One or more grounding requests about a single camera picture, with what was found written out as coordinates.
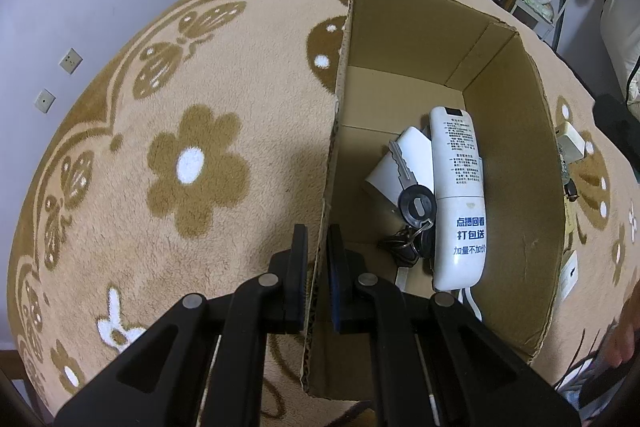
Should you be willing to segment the white tube with blue text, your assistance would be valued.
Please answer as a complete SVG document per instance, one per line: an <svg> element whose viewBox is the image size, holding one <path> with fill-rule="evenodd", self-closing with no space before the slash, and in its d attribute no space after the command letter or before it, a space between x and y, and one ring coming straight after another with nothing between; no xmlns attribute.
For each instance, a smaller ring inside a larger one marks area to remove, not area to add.
<svg viewBox="0 0 640 427"><path fill-rule="evenodd" d="M433 284L436 291L457 291L477 284L485 267L482 159L465 110L436 106L430 130L437 204Z"/></svg>

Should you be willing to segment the key bunch with rings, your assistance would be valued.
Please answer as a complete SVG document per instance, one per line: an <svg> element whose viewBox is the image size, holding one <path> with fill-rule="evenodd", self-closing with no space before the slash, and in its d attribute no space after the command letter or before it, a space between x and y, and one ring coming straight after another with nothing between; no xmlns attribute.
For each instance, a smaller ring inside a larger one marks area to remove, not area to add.
<svg viewBox="0 0 640 427"><path fill-rule="evenodd" d="M399 154L394 140L388 148ZM394 235L383 237L376 246L390 254L398 268L412 268L420 259L433 256L437 204L432 190L409 184L400 193L397 209L405 225Z"/></svg>

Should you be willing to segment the black car key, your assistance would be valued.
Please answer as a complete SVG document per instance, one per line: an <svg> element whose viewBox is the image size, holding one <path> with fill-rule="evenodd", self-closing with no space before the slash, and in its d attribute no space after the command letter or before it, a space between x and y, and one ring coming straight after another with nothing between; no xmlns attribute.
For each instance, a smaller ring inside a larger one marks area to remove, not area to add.
<svg viewBox="0 0 640 427"><path fill-rule="evenodd" d="M575 182L572 179L568 180L567 184L564 184L564 193L570 202L575 202L579 198Z"/></svg>

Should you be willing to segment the brown cardboard box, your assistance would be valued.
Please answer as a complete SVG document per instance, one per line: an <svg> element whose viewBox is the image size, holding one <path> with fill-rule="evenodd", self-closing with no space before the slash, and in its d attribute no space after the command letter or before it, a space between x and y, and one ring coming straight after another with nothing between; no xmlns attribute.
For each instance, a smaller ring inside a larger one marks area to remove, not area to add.
<svg viewBox="0 0 640 427"><path fill-rule="evenodd" d="M468 289L524 361L550 329L564 248L561 167L544 82L563 64L489 0L348 0L338 52L329 221L391 279L397 140L435 195L435 247L407 291Z"/></svg>

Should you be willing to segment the white charger plug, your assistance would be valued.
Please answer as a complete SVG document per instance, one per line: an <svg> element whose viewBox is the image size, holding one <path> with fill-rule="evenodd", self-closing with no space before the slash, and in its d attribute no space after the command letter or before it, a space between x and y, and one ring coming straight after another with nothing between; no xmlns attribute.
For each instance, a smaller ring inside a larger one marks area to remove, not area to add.
<svg viewBox="0 0 640 427"><path fill-rule="evenodd" d="M558 143L561 154L567 164L581 161L584 158L585 140L570 122L563 122L556 127L555 137L556 143Z"/></svg>

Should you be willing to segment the wall socket plate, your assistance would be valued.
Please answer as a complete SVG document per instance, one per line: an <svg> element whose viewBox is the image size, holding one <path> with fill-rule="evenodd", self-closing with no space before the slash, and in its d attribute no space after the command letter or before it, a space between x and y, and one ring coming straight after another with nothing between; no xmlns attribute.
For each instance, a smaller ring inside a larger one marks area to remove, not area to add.
<svg viewBox="0 0 640 427"><path fill-rule="evenodd" d="M79 64L82 62L82 57L74 48L70 48L64 57L58 62L58 65L67 73L72 75L76 71Z"/></svg>
<svg viewBox="0 0 640 427"><path fill-rule="evenodd" d="M55 95L48 89L43 88L39 91L37 98L35 98L35 107L43 114L47 114L51 109L53 102L55 101Z"/></svg>

